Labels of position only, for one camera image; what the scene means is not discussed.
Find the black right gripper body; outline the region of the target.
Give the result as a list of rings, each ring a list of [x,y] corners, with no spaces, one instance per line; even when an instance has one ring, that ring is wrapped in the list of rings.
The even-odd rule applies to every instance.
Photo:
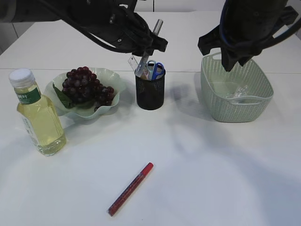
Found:
[[[198,48],[204,56],[221,47],[257,56],[292,36],[297,16],[291,6],[224,6],[219,25],[199,38]]]

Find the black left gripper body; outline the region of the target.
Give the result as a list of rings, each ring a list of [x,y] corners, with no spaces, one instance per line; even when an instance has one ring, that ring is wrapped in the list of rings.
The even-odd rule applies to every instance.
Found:
[[[102,0],[107,3],[105,11],[99,13],[99,22],[94,35],[113,46],[114,52],[132,53],[142,56],[149,50],[165,52],[168,41],[156,36],[146,21],[135,12],[135,0]]]

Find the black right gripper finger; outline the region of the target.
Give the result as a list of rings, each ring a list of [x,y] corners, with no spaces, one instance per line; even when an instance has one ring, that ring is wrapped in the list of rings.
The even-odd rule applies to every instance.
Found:
[[[221,47],[222,66],[225,71],[230,72],[238,62],[241,66],[245,64],[244,57],[240,52],[234,52],[225,47]]]
[[[239,56],[238,63],[240,64],[240,66],[244,66],[252,58],[253,55]]]

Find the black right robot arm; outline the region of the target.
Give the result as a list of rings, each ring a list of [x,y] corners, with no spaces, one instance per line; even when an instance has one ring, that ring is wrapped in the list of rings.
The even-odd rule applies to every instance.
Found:
[[[219,25],[199,38],[198,48],[204,56],[219,48],[229,72],[295,34],[301,27],[298,15],[286,0],[227,0]]]

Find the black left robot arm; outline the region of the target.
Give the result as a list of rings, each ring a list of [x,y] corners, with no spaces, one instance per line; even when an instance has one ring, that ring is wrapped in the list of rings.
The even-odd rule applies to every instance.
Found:
[[[63,20],[97,45],[141,57],[165,52],[167,40],[135,12],[135,0],[2,0],[2,23]]]

